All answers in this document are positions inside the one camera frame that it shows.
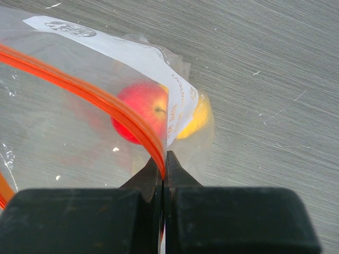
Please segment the yellow toy pear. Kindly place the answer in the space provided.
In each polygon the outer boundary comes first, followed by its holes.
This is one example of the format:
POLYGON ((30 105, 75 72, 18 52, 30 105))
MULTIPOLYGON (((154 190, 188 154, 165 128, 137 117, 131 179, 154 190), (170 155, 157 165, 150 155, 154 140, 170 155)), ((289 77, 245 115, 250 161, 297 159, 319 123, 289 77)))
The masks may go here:
POLYGON ((199 100, 193 113, 192 120, 176 136, 176 139, 186 139, 196 132, 210 129, 215 123, 208 94, 202 88, 198 88, 198 92, 199 100))

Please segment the red toy apple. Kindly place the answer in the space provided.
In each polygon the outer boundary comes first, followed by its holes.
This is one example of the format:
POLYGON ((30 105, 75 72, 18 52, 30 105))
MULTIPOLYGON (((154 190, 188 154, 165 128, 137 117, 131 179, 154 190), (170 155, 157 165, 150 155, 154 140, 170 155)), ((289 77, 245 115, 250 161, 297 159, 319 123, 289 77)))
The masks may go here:
POLYGON ((134 109, 156 132, 165 138, 168 94, 166 88, 153 82, 136 82, 123 88, 117 98, 134 109))

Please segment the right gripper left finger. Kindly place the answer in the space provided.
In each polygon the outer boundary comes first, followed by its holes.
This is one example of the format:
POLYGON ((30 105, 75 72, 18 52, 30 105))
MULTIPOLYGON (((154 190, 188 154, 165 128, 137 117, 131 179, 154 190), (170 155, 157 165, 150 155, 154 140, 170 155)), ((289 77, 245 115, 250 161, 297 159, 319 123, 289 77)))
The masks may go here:
POLYGON ((146 165, 119 188, 32 188, 1 215, 1 253, 159 253, 162 178, 146 165))

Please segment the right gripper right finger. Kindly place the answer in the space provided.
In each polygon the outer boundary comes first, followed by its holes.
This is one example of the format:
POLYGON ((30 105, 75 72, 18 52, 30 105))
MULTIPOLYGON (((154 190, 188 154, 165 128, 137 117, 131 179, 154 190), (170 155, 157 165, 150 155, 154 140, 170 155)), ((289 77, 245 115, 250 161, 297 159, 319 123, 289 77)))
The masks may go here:
POLYGON ((283 187, 204 187, 166 158, 166 253, 320 253, 301 198, 283 187))

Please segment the clear zip top bag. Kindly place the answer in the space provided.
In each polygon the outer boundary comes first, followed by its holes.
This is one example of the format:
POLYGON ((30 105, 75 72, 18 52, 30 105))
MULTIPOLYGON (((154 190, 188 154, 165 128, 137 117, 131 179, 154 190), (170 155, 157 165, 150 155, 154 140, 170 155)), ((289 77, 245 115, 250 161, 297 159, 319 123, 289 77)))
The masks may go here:
MULTIPOLYGON (((142 145, 150 153, 162 178, 162 239, 165 239, 164 180, 167 153, 183 159, 195 174, 204 165, 203 156, 212 143, 214 125, 186 139, 176 136, 192 120, 199 100, 198 90, 186 78, 190 66, 165 49, 152 47, 141 37, 121 39, 72 22, 48 16, 1 8, 1 75, 19 73, 19 84, 45 91, 46 85, 57 85, 63 92, 45 96, 42 110, 11 110, 1 95, 1 121, 11 121, 9 130, 20 128, 21 143, 31 133, 46 132, 55 119, 53 101, 70 107, 62 115, 74 114, 89 125, 80 135, 80 145, 90 153, 85 160, 78 154, 53 154, 56 165, 93 165, 95 158, 107 156, 103 145, 114 138, 121 145, 142 145), (153 128, 129 105, 117 98, 125 87, 136 82, 163 85, 168 94, 167 127, 161 140, 153 128)), ((17 194, 1 179, 1 207, 5 210, 17 194)))

